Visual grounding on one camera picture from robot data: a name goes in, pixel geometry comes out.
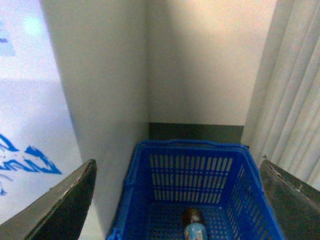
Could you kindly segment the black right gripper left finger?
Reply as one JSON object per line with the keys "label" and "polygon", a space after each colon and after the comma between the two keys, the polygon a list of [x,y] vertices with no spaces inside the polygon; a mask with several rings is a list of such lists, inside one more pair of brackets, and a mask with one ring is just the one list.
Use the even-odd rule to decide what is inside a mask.
{"label": "black right gripper left finger", "polygon": [[97,177],[90,159],[59,184],[0,225],[2,240],[77,240],[80,237]]}

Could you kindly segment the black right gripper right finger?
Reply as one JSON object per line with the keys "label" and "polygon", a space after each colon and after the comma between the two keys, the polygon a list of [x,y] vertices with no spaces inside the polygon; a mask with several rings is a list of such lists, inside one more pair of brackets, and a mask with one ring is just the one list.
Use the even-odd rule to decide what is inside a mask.
{"label": "black right gripper right finger", "polygon": [[266,198],[286,240],[320,238],[320,192],[264,160],[259,175]]}

